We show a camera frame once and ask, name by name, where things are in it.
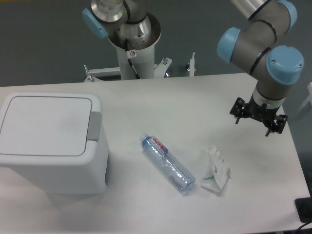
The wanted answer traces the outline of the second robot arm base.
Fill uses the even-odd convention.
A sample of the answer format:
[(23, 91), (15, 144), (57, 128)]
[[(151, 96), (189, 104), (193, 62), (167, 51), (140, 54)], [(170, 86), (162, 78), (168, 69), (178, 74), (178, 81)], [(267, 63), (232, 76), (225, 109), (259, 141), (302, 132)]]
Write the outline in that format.
[(99, 38), (112, 34), (123, 24), (139, 24), (147, 16), (145, 0), (93, 0), (82, 11), (86, 25)]

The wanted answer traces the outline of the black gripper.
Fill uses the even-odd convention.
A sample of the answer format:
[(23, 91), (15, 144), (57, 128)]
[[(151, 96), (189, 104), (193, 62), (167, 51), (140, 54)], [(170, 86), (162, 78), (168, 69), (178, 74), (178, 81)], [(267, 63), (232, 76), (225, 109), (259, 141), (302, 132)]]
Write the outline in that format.
[(267, 103), (258, 105), (254, 100), (246, 103), (242, 98), (238, 97), (230, 110), (230, 114), (236, 119), (238, 124), (241, 118), (252, 118), (259, 122), (265, 123), (267, 128), (265, 136), (270, 133), (282, 134), (287, 123), (287, 115), (276, 115), (278, 108), (272, 108)]

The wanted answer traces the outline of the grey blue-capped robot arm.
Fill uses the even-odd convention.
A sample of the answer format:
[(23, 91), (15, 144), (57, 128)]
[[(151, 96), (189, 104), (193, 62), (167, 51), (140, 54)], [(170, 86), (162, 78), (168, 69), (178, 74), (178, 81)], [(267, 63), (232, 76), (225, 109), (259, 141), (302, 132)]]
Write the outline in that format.
[(287, 115), (277, 111), (291, 87), (299, 80), (304, 58), (294, 47), (275, 43), (296, 23), (296, 7), (287, 0), (234, 0), (248, 19), (245, 30), (228, 29), (220, 38), (217, 54), (257, 80), (249, 102), (237, 98), (230, 114), (240, 120), (251, 118), (264, 124), (266, 135), (281, 134)]

